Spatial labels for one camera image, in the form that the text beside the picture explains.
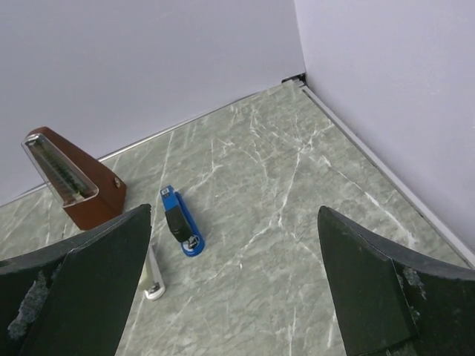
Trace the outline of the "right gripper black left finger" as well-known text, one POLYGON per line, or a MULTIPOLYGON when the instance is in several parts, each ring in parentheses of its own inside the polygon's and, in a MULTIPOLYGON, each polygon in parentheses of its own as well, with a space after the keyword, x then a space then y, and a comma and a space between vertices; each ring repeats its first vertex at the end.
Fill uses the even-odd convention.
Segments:
POLYGON ((142 204, 1 262, 2 355, 115 355, 151 237, 142 204))

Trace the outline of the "blue metal stapler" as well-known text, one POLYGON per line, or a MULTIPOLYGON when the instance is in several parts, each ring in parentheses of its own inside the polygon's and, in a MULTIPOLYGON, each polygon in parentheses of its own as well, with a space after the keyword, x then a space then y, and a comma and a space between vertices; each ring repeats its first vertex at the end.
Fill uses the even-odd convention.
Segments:
POLYGON ((166 222, 187 257, 196 257, 205 248, 205 240, 187 208, 182 195, 171 185, 160 190, 166 222))

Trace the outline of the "small beige white stapler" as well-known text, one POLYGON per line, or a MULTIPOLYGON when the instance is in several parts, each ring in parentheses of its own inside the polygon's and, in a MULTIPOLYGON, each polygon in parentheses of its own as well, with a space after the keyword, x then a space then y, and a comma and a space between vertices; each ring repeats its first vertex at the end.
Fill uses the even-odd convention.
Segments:
POLYGON ((158 300, 166 292, 153 245, 148 247, 137 288, 148 300, 158 300))

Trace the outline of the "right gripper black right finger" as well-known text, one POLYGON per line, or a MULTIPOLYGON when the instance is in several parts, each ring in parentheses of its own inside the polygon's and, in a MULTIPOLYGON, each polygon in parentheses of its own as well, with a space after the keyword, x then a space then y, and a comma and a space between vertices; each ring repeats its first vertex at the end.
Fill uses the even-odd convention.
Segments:
POLYGON ((474 270, 321 206, 318 235, 347 355, 473 355, 474 270))

